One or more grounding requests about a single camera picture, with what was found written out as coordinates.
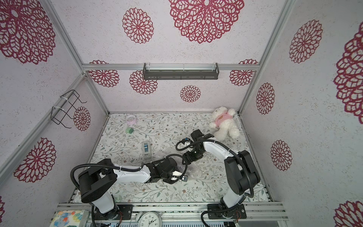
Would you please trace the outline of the white teddy bear pink shirt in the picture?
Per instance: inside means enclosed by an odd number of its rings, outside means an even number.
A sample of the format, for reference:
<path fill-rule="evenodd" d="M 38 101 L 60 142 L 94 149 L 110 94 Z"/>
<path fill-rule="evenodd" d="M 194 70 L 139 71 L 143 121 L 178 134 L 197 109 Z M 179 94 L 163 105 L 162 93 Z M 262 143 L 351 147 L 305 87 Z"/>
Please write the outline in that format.
<path fill-rule="evenodd" d="M 237 139 L 241 135 L 237 123 L 233 119 L 235 115 L 236 111 L 232 108 L 219 107 L 213 111 L 209 127 L 217 129 L 214 133 L 214 137 L 218 141 L 224 141 L 227 136 L 232 139 Z"/>

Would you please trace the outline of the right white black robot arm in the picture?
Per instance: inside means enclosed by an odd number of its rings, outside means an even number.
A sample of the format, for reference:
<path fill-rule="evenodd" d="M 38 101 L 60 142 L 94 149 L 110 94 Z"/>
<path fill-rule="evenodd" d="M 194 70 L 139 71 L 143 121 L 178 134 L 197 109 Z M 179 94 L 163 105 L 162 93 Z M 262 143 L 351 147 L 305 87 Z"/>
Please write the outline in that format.
<path fill-rule="evenodd" d="M 195 130 L 191 136 L 191 139 L 185 138 L 175 146 L 177 151 L 185 151 L 184 163 L 189 165 L 196 162 L 206 152 L 224 162 L 229 189 L 221 199 L 223 208 L 231 208 L 243 203 L 247 197 L 254 197 L 254 187 L 261 178 L 248 151 L 237 152 L 218 141 L 212 134 L 204 135 L 200 130 Z"/>

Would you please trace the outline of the pink tape roll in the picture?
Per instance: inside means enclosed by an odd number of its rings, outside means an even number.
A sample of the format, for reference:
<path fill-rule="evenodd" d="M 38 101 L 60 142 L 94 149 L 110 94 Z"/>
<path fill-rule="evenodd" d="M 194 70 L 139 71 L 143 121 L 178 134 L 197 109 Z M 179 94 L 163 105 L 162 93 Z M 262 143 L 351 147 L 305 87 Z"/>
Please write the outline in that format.
<path fill-rule="evenodd" d="M 131 126 L 137 123 L 137 117 L 133 114 L 127 115 L 126 118 L 127 125 Z"/>

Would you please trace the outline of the small green cube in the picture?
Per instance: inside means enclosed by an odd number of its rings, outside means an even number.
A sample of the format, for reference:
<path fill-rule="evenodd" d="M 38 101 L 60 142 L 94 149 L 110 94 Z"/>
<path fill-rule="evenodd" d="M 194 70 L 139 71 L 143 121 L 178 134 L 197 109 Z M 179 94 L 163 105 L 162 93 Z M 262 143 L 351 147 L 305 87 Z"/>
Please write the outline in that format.
<path fill-rule="evenodd" d="M 128 134 L 132 134 L 134 132 L 134 129 L 132 127 L 127 127 L 125 132 Z"/>

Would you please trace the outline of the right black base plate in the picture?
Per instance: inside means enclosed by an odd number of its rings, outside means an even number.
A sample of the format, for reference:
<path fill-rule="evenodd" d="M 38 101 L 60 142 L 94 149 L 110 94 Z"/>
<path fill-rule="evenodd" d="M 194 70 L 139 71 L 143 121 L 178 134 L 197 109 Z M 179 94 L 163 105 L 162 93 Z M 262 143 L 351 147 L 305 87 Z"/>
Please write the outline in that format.
<path fill-rule="evenodd" d="M 208 204 L 208 218 L 209 219 L 246 219 L 247 214 L 243 204 L 236 204 L 234 207 L 223 208 L 221 204 Z"/>

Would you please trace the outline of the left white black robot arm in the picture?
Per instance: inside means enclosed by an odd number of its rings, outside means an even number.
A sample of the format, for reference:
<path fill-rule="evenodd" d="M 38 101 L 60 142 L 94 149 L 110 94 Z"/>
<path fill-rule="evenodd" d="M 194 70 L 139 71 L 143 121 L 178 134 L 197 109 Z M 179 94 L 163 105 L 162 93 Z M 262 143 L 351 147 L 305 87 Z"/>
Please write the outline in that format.
<path fill-rule="evenodd" d="M 98 163 L 82 164 L 71 171 L 71 179 L 81 194 L 81 201 L 93 206 L 102 217 L 111 219 L 119 213 L 114 196 L 109 192 L 115 184 L 121 183 L 157 183 L 162 180 L 174 184 L 182 180 L 188 165 L 181 172 L 174 154 L 161 160 L 141 164 L 141 166 L 120 166 L 110 159 Z"/>

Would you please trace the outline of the white analog clock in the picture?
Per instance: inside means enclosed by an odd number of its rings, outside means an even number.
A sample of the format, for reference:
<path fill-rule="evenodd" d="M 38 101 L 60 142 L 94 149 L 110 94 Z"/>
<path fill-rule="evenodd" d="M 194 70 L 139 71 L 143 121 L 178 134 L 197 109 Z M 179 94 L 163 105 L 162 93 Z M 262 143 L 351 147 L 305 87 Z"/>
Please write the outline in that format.
<path fill-rule="evenodd" d="M 142 214 L 138 221 L 138 227 L 162 227 L 161 215 L 156 212 Z"/>

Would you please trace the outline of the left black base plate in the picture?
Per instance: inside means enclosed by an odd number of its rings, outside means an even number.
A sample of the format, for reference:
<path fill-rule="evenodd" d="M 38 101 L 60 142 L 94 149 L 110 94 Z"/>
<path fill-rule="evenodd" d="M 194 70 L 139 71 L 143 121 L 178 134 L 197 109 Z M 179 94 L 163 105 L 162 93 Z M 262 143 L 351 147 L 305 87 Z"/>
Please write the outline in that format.
<path fill-rule="evenodd" d="M 114 208 L 104 214 L 98 208 L 92 212 L 95 220 L 130 220 L 132 215 L 133 205 L 115 205 Z"/>

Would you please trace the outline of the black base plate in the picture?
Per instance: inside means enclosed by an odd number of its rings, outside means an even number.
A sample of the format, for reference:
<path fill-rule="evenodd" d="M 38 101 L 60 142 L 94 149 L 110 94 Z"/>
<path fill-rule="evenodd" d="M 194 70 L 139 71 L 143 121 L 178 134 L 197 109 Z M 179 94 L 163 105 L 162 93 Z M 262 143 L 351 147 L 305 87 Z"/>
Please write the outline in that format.
<path fill-rule="evenodd" d="M 104 214 L 98 208 L 92 212 L 95 220 L 130 220 L 132 215 L 133 205 L 115 205 L 114 208 Z"/>
<path fill-rule="evenodd" d="M 247 214 L 243 204 L 236 204 L 234 207 L 223 208 L 221 204 L 208 204 L 208 218 L 209 219 L 246 219 Z"/>

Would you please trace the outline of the colourful tissue box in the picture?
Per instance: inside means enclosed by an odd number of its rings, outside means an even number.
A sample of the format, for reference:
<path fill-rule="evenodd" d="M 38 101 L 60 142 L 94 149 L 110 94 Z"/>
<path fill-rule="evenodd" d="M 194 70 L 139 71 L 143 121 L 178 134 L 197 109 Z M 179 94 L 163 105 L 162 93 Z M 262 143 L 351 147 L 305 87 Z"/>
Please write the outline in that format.
<path fill-rule="evenodd" d="M 58 211 L 50 227 L 85 227 L 88 216 L 87 210 Z"/>

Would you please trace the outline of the black wall shelf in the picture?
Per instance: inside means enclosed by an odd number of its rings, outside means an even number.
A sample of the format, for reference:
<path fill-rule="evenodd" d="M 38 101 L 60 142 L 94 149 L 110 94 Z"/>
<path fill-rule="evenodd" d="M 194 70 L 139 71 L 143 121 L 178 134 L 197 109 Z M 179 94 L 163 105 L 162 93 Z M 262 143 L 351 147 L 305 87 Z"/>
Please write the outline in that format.
<path fill-rule="evenodd" d="M 145 80 L 217 80 L 219 77 L 217 63 L 198 65 L 150 65 L 144 64 L 142 76 Z"/>

